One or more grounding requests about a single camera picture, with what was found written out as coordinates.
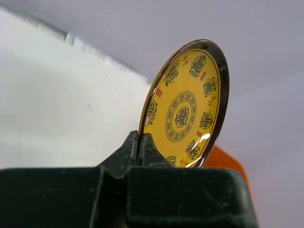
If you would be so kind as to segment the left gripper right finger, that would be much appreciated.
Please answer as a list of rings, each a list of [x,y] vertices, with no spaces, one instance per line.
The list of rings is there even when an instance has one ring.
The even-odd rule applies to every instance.
[[[144,133],[141,137],[140,166],[173,168],[166,158],[157,150],[150,133]]]

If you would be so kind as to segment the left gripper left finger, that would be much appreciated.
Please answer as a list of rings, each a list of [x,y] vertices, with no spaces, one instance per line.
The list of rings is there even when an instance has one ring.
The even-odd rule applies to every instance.
[[[97,168],[101,171],[103,180],[125,180],[129,168],[134,166],[138,149],[138,131],[131,131],[123,144],[102,161]]]

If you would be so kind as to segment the yellow patterned small plate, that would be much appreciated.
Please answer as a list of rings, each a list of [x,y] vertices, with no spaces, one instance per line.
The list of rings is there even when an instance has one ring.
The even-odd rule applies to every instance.
[[[172,167],[201,167],[218,139],[228,97],[223,51],[211,40],[191,41],[158,72],[143,106],[139,137],[150,135]]]

